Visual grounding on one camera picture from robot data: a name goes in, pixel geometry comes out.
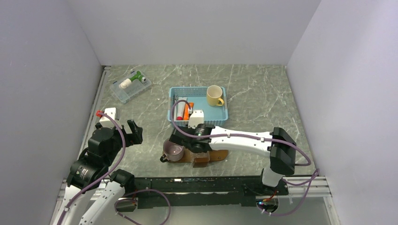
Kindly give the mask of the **purple grey mug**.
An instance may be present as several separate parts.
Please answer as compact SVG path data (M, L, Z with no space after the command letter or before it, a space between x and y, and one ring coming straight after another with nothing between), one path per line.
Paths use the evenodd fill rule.
M163 154L160 158L162 163L177 162L184 156L184 148L181 145L175 144L167 139L163 143Z

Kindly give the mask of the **brown oval wooden tray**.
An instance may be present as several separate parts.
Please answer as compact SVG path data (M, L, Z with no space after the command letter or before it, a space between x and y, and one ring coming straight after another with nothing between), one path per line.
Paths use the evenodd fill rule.
M228 156L228 150L215 150L215 151L208 151L210 154L210 161L209 162L218 162L223 161ZM191 151L184 148L184 156L177 162L168 162L168 163L191 163Z

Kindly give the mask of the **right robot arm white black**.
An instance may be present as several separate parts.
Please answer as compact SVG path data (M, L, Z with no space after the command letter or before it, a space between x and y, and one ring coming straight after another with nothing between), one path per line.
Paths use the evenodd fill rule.
M192 153L207 153L219 150L242 151L268 158L259 181L259 190L269 195L276 190L283 176L295 173L296 142L282 128L271 132L243 132L220 126L199 124L196 129L174 128L169 140Z

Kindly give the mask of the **clear acrylic holder wooden base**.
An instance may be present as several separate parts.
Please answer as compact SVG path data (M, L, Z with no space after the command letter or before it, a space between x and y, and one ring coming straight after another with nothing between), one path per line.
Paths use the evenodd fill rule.
M191 153L191 162L193 168L207 167L210 161L209 152L206 153Z

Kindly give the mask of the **yellow mug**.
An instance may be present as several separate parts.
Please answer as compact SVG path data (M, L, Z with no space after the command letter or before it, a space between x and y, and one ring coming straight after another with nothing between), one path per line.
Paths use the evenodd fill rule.
M207 103L210 106L224 106L223 90L220 86L212 85L207 88Z

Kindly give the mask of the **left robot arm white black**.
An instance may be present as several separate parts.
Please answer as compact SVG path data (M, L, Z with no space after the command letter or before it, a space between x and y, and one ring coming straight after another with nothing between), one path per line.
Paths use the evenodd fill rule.
M95 125L88 146L70 167L55 225L92 225L110 203L134 193L134 175L113 163L119 152L143 142L143 128L133 120L127 124L129 131L105 118Z

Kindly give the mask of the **light blue plastic basket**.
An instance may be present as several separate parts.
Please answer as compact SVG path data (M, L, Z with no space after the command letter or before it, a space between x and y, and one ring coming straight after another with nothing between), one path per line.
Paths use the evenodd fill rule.
M204 122L207 125L223 126L229 117L227 104L210 106L207 103L207 87L171 87L168 93L169 106L166 116L168 121L171 121L171 107L180 97L194 103L193 110L203 111Z

